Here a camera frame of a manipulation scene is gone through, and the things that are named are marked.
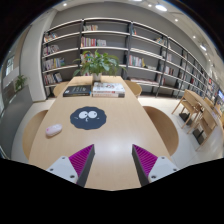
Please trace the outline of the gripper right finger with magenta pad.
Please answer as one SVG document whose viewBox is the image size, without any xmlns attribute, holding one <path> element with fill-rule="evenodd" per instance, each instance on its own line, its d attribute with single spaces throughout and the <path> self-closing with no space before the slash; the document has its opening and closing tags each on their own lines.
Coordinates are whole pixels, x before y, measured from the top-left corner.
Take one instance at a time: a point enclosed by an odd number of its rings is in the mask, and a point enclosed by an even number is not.
<svg viewBox="0 0 224 224">
<path fill-rule="evenodd" d="M 132 145 L 132 156 L 141 186 L 148 185 L 179 170 L 167 157 L 157 157 L 135 144 Z"/>
</svg>

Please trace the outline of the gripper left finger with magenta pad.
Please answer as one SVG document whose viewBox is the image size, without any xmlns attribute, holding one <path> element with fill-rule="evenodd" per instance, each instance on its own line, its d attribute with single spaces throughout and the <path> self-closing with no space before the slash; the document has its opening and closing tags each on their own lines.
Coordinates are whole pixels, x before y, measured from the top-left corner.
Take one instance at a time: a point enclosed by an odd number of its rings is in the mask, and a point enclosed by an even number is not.
<svg viewBox="0 0 224 224">
<path fill-rule="evenodd" d="M 47 171 L 78 186 L 84 187 L 94 156 L 94 145 L 89 145 L 69 157 L 61 156 L 47 168 Z"/>
</svg>

